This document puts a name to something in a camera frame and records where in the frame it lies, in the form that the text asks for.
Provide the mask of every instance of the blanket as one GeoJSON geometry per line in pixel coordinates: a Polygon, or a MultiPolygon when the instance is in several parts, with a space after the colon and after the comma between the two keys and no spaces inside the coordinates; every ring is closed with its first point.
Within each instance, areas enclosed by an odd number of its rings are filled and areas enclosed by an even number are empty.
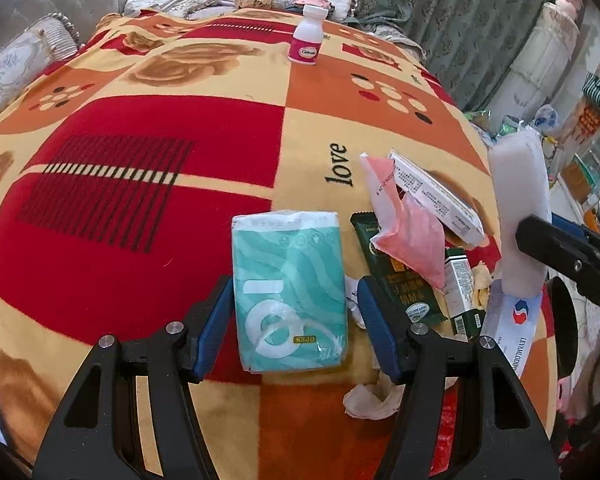
{"type": "MultiPolygon", "coordinates": [[[[437,80],[394,44],[330,22],[317,65],[292,64],[299,20],[259,9],[196,22],[106,16],[0,115],[0,434],[29,461],[100,336],[148,336],[232,272],[233,216],[336,211],[345,272],[367,274],[348,222],[370,208],[362,152],[395,148],[435,174],[490,234],[472,264],[499,258],[486,149],[437,80]]],[[[550,431],[546,319],[523,381],[550,431]]],[[[394,420],[350,418],[342,397],[376,380],[353,323],[342,366],[254,375],[231,322],[209,377],[190,390],[223,480],[363,479],[394,420]]],[[[435,470],[448,460],[454,396],[435,470]]],[[[145,464],[160,471],[146,380],[138,405],[145,464]]]]}

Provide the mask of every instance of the plush toy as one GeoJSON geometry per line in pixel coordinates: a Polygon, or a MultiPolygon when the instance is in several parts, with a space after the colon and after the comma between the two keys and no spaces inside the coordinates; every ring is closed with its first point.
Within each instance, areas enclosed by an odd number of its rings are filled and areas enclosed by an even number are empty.
{"type": "Polygon", "coordinates": [[[575,21],[578,17],[578,11],[582,8],[582,0],[556,0],[555,5],[575,21]]]}

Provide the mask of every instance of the teal tissue package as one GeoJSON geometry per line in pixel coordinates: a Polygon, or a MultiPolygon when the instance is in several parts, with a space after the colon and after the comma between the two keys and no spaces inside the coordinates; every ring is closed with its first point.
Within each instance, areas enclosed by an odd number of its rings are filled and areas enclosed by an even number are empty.
{"type": "Polygon", "coordinates": [[[339,365],[347,311],[338,215],[236,216],[232,249],[242,367],[258,373],[339,365]]]}

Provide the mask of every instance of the curtain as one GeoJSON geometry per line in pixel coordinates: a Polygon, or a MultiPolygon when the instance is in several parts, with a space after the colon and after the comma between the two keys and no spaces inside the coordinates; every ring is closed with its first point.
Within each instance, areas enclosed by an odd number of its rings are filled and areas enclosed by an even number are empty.
{"type": "Polygon", "coordinates": [[[352,24],[401,28],[465,110],[483,106],[504,78],[548,0],[358,0],[352,24]]]}

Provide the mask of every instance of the crumpled tissue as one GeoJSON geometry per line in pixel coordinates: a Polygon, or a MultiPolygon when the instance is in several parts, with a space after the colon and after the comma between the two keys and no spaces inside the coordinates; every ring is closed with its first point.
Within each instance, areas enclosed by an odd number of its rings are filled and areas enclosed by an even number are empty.
{"type": "MultiPolygon", "coordinates": [[[[466,336],[456,335],[453,339],[467,342],[466,336]]],[[[378,359],[374,354],[374,369],[379,369],[378,359]]],[[[457,377],[445,379],[445,390],[456,384],[457,377]]],[[[357,384],[342,398],[342,405],[347,415],[353,418],[382,420],[397,413],[404,394],[404,384],[396,385],[388,375],[380,372],[376,384],[357,384]]]]}
{"type": "Polygon", "coordinates": [[[366,186],[380,232],[371,238],[376,249],[415,270],[431,286],[445,285],[445,232],[436,216],[409,192],[400,200],[395,185],[395,161],[360,155],[366,186]]]}

